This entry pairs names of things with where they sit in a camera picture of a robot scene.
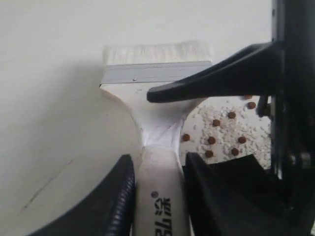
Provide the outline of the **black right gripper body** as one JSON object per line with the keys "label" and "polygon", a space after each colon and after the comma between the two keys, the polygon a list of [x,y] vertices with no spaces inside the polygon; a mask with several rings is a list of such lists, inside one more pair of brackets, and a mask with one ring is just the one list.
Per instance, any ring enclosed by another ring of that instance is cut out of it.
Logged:
{"label": "black right gripper body", "polygon": [[272,2],[272,39],[260,46],[271,79],[257,112],[271,120],[272,169],[286,186],[315,177],[315,3]]}

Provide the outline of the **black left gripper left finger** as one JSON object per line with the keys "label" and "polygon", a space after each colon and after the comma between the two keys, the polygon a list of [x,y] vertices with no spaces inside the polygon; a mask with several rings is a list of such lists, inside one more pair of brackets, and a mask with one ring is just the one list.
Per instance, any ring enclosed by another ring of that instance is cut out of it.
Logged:
{"label": "black left gripper left finger", "polygon": [[86,198],[33,235],[127,236],[134,205],[134,166],[131,156],[125,154]]}

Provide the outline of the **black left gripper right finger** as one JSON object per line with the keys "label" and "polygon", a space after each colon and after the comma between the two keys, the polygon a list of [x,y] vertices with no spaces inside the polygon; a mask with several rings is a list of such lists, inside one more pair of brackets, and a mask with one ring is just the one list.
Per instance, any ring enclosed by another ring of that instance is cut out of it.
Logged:
{"label": "black left gripper right finger", "polygon": [[188,210],[197,236],[308,236],[315,221],[315,172],[295,169],[288,183],[253,155],[207,164],[186,155]]}

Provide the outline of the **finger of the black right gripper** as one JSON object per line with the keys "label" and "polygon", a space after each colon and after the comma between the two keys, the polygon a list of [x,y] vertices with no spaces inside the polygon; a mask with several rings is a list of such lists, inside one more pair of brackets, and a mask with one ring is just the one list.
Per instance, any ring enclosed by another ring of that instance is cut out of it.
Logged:
{"label": "finger of the black right gripper", "polygon": [[274,95],[282,87],[283,54],[276,42],[249,45],[201,72],[150,88],[147,100],[169,103],[196,98]]}

